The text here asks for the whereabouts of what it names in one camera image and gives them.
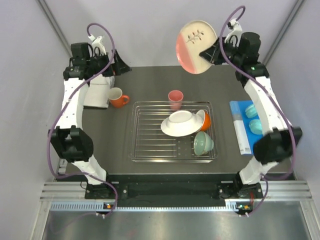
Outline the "teal cat-ear headphones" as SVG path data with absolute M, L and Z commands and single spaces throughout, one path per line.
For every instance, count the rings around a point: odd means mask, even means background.
M 262 123 L 261 120 L 258 118 L 258 112 L 254 104 L 249 105 L 245 109 L 245 115 L 250 120 L 249 121 L 249 129 L 255 135 L 261 135 L 262 131 Z

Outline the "pink floral plate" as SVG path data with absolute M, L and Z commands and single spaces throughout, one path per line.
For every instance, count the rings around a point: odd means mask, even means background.
M 200 56 L 218 39 L 212 26 L 203 20 L 193 20 L 180 30 L 175 45 L 178 62 L 190 74 L 206 72 L 211 64 Z

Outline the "green ceramic bowl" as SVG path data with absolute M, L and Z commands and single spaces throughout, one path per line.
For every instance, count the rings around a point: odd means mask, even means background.
M 199 131 L 193 142 L 194 154 L 196 156 L 202 156 L 212 151 L 214 148 L 214 141 L 204 131 Z

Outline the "orange and white bowl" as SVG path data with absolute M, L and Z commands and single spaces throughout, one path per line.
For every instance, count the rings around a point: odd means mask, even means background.
M 207 131 L 212 124 L 209 113 L 206 110 L 201 109 L 196 114 L 202 118 L 202 125 L 198 131 Z

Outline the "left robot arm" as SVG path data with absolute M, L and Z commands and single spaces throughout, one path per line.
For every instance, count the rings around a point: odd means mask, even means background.
M 96 77 L 114 77 L 131 71 L 114 48 L 111 56 L 103 46 L 79 42 L 71 44 L 72 56 L 63 71 L 64 96 L 61 112 L 48 131 L 47 149 L 79 169 L 87 182 L 86 199 L 106 199 L 115 195 L 108 172 L 94 156 L 94 143 L 83 130 L 85 98 Z

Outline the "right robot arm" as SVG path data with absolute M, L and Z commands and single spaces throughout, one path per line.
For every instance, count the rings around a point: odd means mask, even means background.
M 227 63 L 249 95 L 261 121 L 263 137 L 253 145 L 253 157 L 234 179 L 233 192 L 245 198 L 265 174 L 283 160 L 296 160 L 296 148 L 303 135 L 284 115 L 273 93 L 269 72 L 259 62 L 260 36 L 245 32 L 237 37 L 218 37 L 199 55 L 212 65 Z

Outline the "pink plastic cup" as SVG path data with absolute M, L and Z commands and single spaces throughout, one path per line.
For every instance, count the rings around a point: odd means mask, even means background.
M 184 94 L 180 90 L 172 90 L 168 93 L 170 108 L 173 111 L 178 111 L 181 108 Z

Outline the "white blue-rimmed plate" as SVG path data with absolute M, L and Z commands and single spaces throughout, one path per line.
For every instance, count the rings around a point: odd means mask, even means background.
M 161 131 L 171 137 L 184 137 L 201 129 L 203 118 L 187 110 L 172 113 L 162 121 Z

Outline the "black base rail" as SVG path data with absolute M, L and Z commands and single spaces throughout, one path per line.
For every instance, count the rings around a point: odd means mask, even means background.
M 107 182 L 88 185 L 85 198 L 117 200 L 125 211 L 186 211 L 227 207 L 244 214 L 263 197 L 260 183 L 242 184 L 237 174 L 111 174 Z

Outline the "orange mug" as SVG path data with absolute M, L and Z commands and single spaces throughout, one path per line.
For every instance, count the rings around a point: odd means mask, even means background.
M 113 87 L 108 91 L 108 99 L 115 108 L 122 108 L 130 102 L 130 97 L 124 95 L 123 91 L 118 87 Z

